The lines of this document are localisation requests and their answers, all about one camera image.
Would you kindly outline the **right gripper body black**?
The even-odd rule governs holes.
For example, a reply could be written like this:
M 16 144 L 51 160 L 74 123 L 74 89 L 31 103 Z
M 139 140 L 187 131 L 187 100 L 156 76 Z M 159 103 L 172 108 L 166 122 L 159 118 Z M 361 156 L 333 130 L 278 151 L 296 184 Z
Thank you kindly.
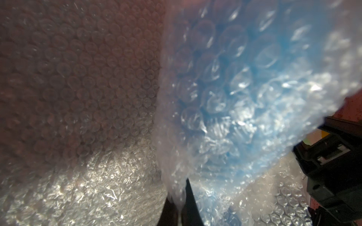
M 314 226 L 354 226 L 362 218 L 362 124 L 326 117 L 328 135 L 293 153 L 308 177 L 307 192 L 319 204 Z

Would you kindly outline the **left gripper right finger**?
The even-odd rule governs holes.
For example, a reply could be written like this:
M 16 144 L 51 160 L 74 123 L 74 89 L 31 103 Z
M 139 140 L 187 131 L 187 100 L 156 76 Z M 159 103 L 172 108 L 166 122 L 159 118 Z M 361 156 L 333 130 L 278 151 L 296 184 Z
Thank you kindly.
M 189 179 L 186 180 L 186 202 L 181 211 L 183 226 L 204 226 Z

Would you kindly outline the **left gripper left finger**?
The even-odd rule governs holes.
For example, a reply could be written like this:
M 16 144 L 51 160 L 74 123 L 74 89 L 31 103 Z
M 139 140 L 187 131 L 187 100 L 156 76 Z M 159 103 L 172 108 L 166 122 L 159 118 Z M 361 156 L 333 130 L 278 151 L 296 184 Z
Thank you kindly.
M 157 226 L 178 226 L 179 212 L 176 205 L 166 198 Z

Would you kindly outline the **blue glass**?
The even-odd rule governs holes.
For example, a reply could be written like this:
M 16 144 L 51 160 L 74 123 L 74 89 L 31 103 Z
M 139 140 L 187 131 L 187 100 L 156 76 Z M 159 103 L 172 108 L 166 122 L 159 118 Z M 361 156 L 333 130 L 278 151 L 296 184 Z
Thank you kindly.
M 257 179 L 362 87 L 361 1 L 167 1 L 155 114 L 168 198 L 205 226 L 270 209 Z M 257 184 L 253 204 L 239 204 Z

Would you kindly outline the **clear bubble wrap sheet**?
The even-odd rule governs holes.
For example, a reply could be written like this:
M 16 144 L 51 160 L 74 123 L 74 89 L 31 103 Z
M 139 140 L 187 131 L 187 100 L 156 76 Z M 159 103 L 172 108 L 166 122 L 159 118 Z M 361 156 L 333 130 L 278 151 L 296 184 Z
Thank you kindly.
M 154 226 L 165 1 L 1 1 L 1 225 Z

